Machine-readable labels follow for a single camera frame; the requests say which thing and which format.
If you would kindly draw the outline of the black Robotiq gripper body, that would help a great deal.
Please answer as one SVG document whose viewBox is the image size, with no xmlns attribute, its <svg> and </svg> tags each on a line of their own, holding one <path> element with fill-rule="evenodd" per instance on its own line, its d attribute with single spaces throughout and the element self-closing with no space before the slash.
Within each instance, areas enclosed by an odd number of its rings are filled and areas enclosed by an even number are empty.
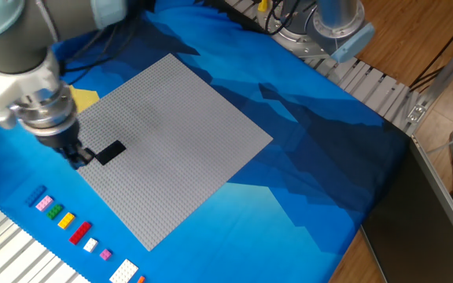
<svg viewBox="0 0 453 283">
<path fill-rule="evenodd" d="M 51 136 L 37 136 L 37 140 L 45 146 L 53 149 L 62 149 L 68 146 L 80 145 L 79 140 L 80 125 L 78 121 L 75 121 L 68 129 L 62 131 L 59 134 Z"/>
</svg>

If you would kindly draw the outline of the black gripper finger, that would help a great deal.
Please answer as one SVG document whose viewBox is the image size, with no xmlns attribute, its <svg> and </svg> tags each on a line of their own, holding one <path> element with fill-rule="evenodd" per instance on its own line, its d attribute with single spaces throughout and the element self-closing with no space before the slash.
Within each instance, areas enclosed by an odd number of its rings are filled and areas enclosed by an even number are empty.
<svg viewBox="0 0 453 283">
<path fill-rule="evenodd" d="M 77 160 L 81 164 L 88 164 L 95 158 L 95 153 L 89 148 L 84 148 L 80 143 L 75 145 Z"/>
<path fill-rule="evenodd" d="M 68 145 L 59 148 L 59 153 L 68 161 L 70 166 L 77 170 L 87 164 L 87 160 L 83 155 L 83 148 L 77 145 Z"/>
</svg>

